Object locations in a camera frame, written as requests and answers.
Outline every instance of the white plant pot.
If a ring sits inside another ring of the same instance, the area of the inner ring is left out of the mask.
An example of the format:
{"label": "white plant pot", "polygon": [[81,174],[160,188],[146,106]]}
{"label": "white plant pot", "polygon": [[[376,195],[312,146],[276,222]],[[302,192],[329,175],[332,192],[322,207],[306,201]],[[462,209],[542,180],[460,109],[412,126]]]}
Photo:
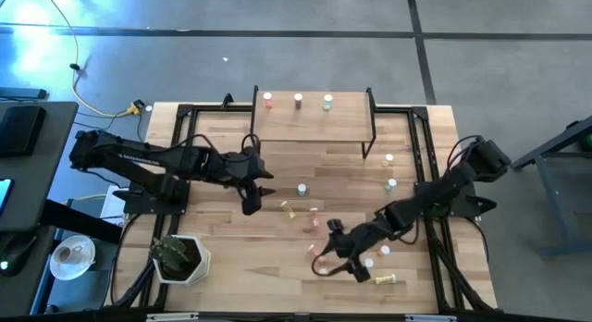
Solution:
{"label": "white plant pot", "polygon": [[156,273],[158,274],[158,279],[160,280],[160,282],[163,284],[179,284],[179,285],[189,286],[198,280],[202,280],[202,279],[206,278],[207,275],[210,273],[210,262],[211,262],[210,251],[205,249],[204,244],[194,236],[175,235],[175,234],[173,234],[172,236],[177,239],[195,241],[195,245],[197,246],[197,250],[199,251],[200,256],[202,257],[202,262],[200,262],[200,264],[197,265],[195,270],[193,270],[193,273],[189,277],[187,277],[187,279],[185,279],[185,280],[170,280],[170,279],[166,279],[163,276],[163,273],[160,271],[160,262],[158,262],[155,259],[152,259],[152,261],[154,263],[154,268],[156,269]]}

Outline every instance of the gray floor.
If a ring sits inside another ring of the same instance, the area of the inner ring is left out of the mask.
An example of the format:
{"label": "gray floor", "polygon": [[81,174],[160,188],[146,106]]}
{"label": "gray floor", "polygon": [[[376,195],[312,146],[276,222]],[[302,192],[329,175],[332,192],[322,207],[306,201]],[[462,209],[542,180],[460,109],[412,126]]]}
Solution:
{"label": "gray floor", "polygon": [[[407,0],[56,0],[77,26],[290,31],[410,31]],[[424,31],[592,32],[592,0],[417,0]],[[62,25],[47,0],[6,0],[0,22]],[[117,37],[79,38],[87,76],[83,97],[116,112],[141,98],[221,100],[267,89],[362,90],[379,103],[424,105],[413,39]],[[592,42],[425,41],[439,105],[453,105],[461,136],[481,133],[512,158],[590,115]],[[0,34],[0,80],[43,87],[50,100],[74,100],[72,39],[46,29]],[[142,134],[149,118],[142,119]],[[108,120],[78,117],[105,126]],[[137,118],[111,131],[135,138]],[[63,159],[51,197],[100,193],[106,183]],[[592,254],[548,261],[538,249],[558,242],[533,167],[477,187],[499,203],[484,216],[499,306],[512,313],[590,320]]]}

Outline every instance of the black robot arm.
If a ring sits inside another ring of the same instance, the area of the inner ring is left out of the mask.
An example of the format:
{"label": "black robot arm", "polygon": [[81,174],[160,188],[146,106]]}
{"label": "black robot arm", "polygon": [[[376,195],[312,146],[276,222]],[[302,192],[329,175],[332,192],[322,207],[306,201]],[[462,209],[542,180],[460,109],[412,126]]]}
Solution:
{"label": "black robot arm", "polygon": [[[194,137],[204,138],[209,146],[183,146],[182,142],[164,148],[126,140],[102,130],[79,131],[69,158],[75,169],[105,168],[138,184],[159,200],[175,200],[183,180],[198,180],[236,188],[245,215],[259,210],[261,197],[274,191],[255,184],[259,178],[273,179],[257,154],[257,137],[245,136],[240,153],[225,154],[220,154],[205,136]],[[248,138],[254,147],[245,147]],[[139,164],[163,167],[166,173],[154,174]]]}
{"label": "black robot arm", "polygon": [[335,251],[338,257],[347,262],[328,272],[332,276],[340,271],[353,274],[358,282],[370,279],[370,274],[360,262],[360,254],[384,239],[397,240],[411,230],[414,221],[424,212],[434,207],[449,205],[459,195],[462,187],[475,182],[492,182],[508,170],[510,159],[492,141],[478,137],[459,154],[457,165],[447,169],[442,178],[430,182],[414,197],[394,201],[375,212],[375,219],[360,224],[350,233],[343,233],[343,225],[338,219],[327,222],[329,242],[321,255]]}

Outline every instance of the white cup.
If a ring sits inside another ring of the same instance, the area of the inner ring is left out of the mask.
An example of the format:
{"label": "white cup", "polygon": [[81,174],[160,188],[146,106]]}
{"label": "white cup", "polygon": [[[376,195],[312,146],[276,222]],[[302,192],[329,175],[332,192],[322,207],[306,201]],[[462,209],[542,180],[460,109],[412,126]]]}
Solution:
{"label": "white cup", "polygon": [[54,251],[54,261],[58,264],[71,264],[76,265],[82,259],[82,249],[84,247],[77,245],[74,248],[70,247],[58,247]]}

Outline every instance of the black desk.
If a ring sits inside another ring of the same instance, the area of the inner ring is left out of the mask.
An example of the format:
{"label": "black desk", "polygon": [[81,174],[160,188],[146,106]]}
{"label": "black desk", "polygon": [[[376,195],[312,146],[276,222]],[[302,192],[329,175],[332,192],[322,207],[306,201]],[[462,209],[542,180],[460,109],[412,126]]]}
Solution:
{"label": "black desk", "polygon": [[20,105],[39,105],[46,115],[32,155],[0,158],[0,177],[15,181],[0,215],[0,249],[6,246],[11,232],[35,230],[37,241],[20,273],[10,278],[0,277],[0,316],[29,314],[55,243],[56,227],[112,243],[118,243],[121,234],[119,226],[47,200],[78,104],[5,102],[0,103],[0,119],[9,107]]}

